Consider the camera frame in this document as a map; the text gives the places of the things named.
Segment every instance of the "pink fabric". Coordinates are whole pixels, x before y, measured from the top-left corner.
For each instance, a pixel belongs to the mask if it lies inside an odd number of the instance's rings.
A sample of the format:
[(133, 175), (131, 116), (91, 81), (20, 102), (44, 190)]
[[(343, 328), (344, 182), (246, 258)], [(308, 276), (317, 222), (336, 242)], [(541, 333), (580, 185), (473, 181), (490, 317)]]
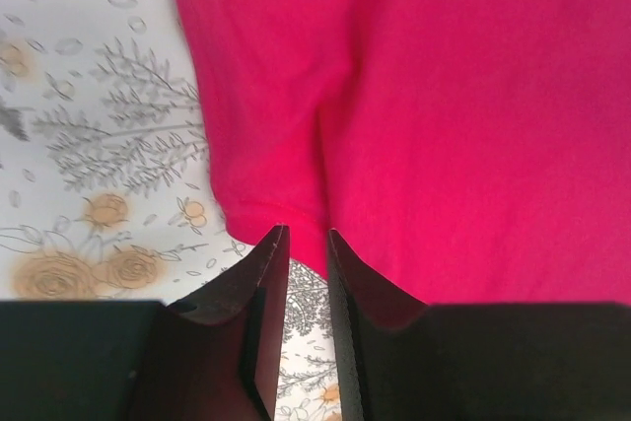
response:
[(631, 303), (631, 0), (177, 0), (236, 238), (429, 302)]

